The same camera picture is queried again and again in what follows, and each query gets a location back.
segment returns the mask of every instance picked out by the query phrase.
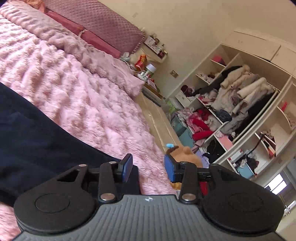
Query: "red cushion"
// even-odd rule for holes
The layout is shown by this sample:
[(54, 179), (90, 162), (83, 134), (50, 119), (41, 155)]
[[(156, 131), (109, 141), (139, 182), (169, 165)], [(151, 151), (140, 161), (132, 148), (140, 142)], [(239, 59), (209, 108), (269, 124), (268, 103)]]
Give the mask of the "red cushion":
[(119, 58), (121, 56), (119, 50), (112, 47), (110, 44), (106, 43), (104, 40), (88, 30), (81, 35), (81, 38), (88, 44), (93, 45), (96, 49), (102, 50), (107, 54), (112, 55), (114, 58)]
[(51, 18), (56, 20), (58, 23), (63, 25), (66, 29), (69, 29), (72, 33), (76, 35), (79, 35), (79, 33), (84, 30), (83, 26), (76, 24), (53, 11), (48, 11), (46, 15), (50, 16)]

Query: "pink fluffy blanket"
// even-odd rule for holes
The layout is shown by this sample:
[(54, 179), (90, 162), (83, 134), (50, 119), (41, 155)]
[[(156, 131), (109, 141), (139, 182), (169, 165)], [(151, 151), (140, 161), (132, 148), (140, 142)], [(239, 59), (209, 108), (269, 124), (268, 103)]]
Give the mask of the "pink fluffy blanket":
[[(132, 100), (143, 82), (124, 63), (23, 2), (0, 8), (0, 39), (2, 83), (85, 143), (116, 158), (132, 153), (143, 194), (174, 193)], [(0, 240), (18, 233), (13, 209), (0, 204)]]

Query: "teddy bear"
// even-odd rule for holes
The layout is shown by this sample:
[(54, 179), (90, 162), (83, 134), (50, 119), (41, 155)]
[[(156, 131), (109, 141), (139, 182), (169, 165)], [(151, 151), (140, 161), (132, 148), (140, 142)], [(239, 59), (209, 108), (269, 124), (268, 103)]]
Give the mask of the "teddy bear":
[[(176, 160), (176, 162), (187, 161), (194, 163), (197, 167), (202, 167), (202, 161), (191, 151), (189, 146), (174, 146), (169, 148), (166, 151), (166, 154), (170, 154)], [(173, 189), (180, 190), (182, 184), (171, 183), (171, 185)]]

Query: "black circular disc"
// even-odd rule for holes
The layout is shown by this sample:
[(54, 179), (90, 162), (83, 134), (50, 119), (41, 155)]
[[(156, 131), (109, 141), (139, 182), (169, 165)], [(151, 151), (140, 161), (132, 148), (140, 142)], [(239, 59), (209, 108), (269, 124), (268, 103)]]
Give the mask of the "black circular disc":
[(216, 226), (238, 234), (262, 235), (274, 231), (283, 215), (278, 197), (246, 181), (219, 185), (203, 199), (202, 208)]
[(47, 193), (22, 194), (14, 211), (19, 226), (32, 234), (58, 234), (75, 229), (93, 214), (95, 202), (90, 194), (72, 183), (52, 187)]

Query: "quilted pink headboard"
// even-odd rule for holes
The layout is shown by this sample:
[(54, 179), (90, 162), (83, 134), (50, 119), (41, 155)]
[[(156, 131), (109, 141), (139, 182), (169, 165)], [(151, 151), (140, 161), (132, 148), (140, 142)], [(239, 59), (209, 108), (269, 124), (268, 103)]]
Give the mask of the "quilted pink headboard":
[(121, 53), (134, 53), (146, 34), (97, 0), (44, 0), (45, 6), (84, 26)]

